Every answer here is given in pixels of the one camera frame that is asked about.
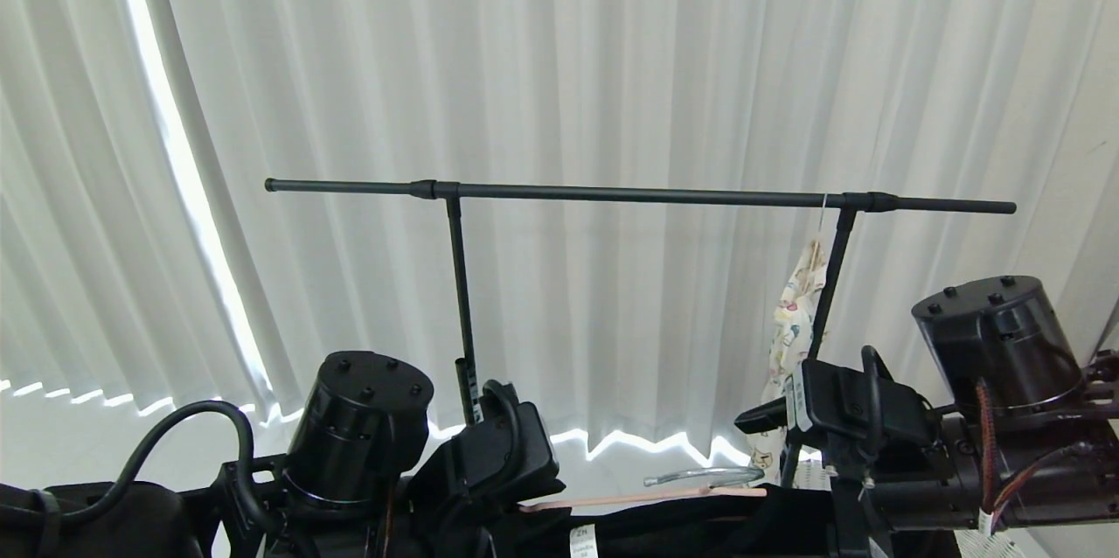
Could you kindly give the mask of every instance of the black cable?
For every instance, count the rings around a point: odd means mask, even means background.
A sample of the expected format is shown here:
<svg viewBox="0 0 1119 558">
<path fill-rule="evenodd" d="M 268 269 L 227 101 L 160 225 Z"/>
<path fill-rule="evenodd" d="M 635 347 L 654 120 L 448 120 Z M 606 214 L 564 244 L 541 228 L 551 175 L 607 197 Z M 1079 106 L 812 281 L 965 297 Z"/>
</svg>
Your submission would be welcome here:
<svg viewBox="0 0 1119 558">
<path fill-rule="evenodd" d="M 513 403 L 508 390 L 506 390 L 502 384 L 495 381 L 495 379 L 489 379 L 482 389 L 493 395 L 497 403 L 501 406 L 502 414 L 509 420 L 509 433 L 511 435 L 509 438 L 509 457 L 506 458 L 501 465 L 501 470 L 492 479 L 492 485 L 499 488 L 517 475 L 517 471 L 520 471 L 520 463 L 525 458 L 525 446 L 520 437 L 520 417 L 517 416 L 516 404 Z"/>
<path fill-rule="evenodd" d="M 866 417 L 866 438 L 859 443 L 859 451 L 867 461 L 874 461 L 882 451 L 885 437 L 882 425 L 882 384 L 878 376 L 878 351 L 874 347 L 863 347 L 863 373 L 866 376 L 869 407 Z"/>
<path fill-rule="evenodd" d="M 299 551 L 303 555 L 303 558 L 318 558 L 318 551 L 314 549 L 313 543 L 305 535 L 300 533 L 295 530 L 285 530 L 283 521 L 275 517 L 275 514 L 270 513 L 264 509 L 261 503 L 260 498 L 254 490 L 256 483 L 253 482 L 253 428 L 248 423 L 248 418 L 241 413 L 235 404 L 229 404 L 226 401 L 213 401 L 208 399 L 207 401 L 198 401 L 187 404 L 187 406 L 180 407 L 179 409 L 171 412 L 156 426 L 144 435 L 143 439 L 140 439 L 140 444 L 132 451 L 128 462 L 124 463 L 124 469 L 121 471 L 121 475 L 113 482 L 113 485 L 109 491 L 97 500 L 96 503 L 90 505 L 88 508 L 83 508 L 82 510 L 76 510 L 73 512 L 66 512 L 62 516 L 62 526 L 64 528 L 73 528 L 76 526 L 82 526 L 88 523 L 98 517 L 103 516 L 107 511 L 112 510 L 113 507 L 119 504 L 124 498 L 125 492 L 129 486 L 135 482 L 137 475 L 140 474 L 140 467 L 143 465 L 148 455 L 151 454 L 153 447 L 159 443 L 163 435 L 167 435 L 179 423 L 184 419 L 190 418 L 191 416 L 198 414 L 206 414 L 207 412 L 215 412 L 215 414 L 224 415 L 226 418 L 232 419 L 233 426 L 237 431 L 237 461 L 234 466 L 235 474 L 235 485 L 237 503 L 241 505 L 242 510 L 247 518 L 256 526 L 260 526 L 265 532 L 281 536 L 284 532 L 291 531 L 290 538 L 295 542 Z M 31 510 L 23 510 L 22 508 L 13 508 L 9 505 L 0 505 L 0 523 L 4 526 L 13 527 L 38 527 L 44 522 L 45 514 L 43 512 L 36 512 Z"/>
</svg>

